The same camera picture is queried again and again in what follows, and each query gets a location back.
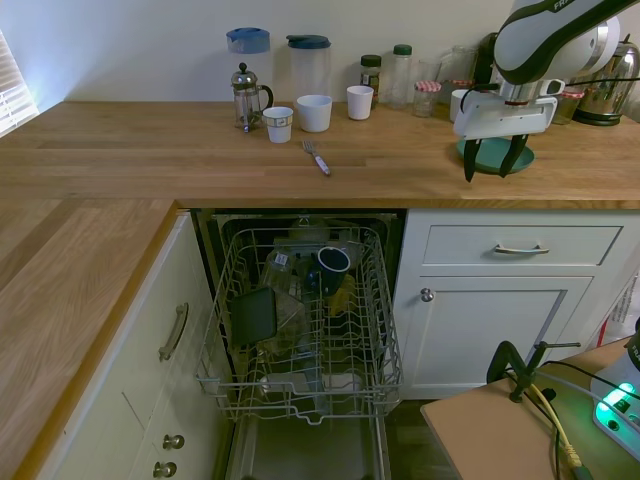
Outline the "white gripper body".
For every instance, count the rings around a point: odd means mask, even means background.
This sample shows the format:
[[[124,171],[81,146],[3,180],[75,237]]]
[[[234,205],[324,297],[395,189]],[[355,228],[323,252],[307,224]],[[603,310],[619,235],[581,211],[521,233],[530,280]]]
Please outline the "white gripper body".
[[[453,129],[465,140],[542,133],[551,124],[556,107],[554,97],[514,106],[492,93],[471,92],[460,103]]]

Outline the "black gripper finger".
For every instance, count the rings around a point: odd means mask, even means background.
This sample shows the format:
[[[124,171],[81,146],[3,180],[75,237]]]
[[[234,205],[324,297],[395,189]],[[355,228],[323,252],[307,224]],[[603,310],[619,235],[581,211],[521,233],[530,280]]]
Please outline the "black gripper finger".
[[[481,140],[466,140],[464,145],[463,163],[464,175],[467,182],[471,182],[476,171],[476,157],[481,147]]]
[[[505,178],[513,169],[527,143],[527,135],[514,135],[511,138],[509,149],[500,165],[499,175]]]

